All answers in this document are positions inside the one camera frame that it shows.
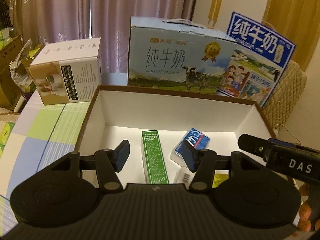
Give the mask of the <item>right hand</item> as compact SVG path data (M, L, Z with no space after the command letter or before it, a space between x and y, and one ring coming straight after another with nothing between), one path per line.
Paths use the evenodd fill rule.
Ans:
M300 206L299 209L299 221L297 224L297 228L299 228L301 231L309 232L312 228L311 220L309 219L311 216L311 207L309 205L309 185L307 183L304 183L300 188L299 192L302 196L306 196L307 200Z

